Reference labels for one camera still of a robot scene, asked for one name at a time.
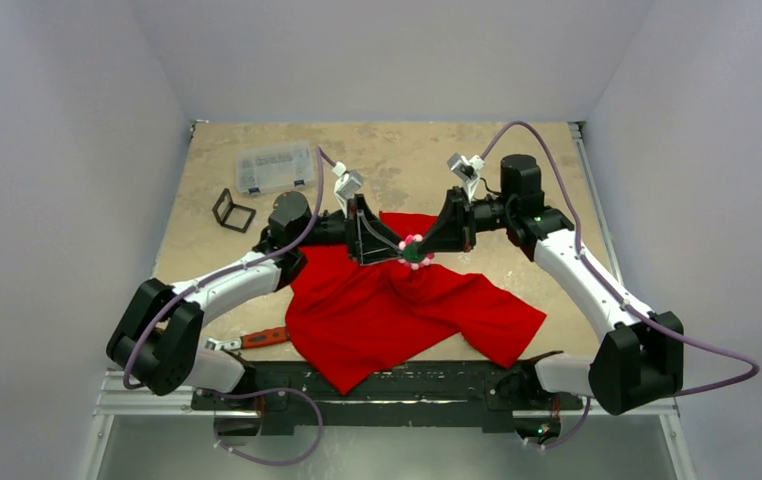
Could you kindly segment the pink flower brooch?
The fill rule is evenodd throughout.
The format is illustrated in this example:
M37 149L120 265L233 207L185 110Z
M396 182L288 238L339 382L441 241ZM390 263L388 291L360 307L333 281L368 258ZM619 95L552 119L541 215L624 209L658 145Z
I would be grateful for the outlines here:
M421 234L407 235L398 243L398 262L412 270L419 270L432 264L433 253L420 253L418 251L424 237Z

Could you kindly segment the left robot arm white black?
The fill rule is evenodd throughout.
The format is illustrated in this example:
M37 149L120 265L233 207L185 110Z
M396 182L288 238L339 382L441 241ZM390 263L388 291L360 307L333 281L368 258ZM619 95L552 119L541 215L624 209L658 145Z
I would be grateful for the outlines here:
M187 385L216 392L229 408L254 399L251 369L234 348L202 339L211 321L295 281L308 263L306 246L344 246L360 265L400 259L405 241L357 194L345 210L325 213L300 192L279 195L252 249L235 262L191 280L140 284L106 346L131 389L166 395Z

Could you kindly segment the red t-shirt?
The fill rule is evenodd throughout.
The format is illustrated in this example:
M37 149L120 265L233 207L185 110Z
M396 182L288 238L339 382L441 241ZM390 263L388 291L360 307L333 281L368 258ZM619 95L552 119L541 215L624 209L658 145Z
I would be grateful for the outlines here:
M503 368L524 352L544 312L478 273L397 261L360 266L343 245L306 246L286 329L297 352L342 394L455 334Z

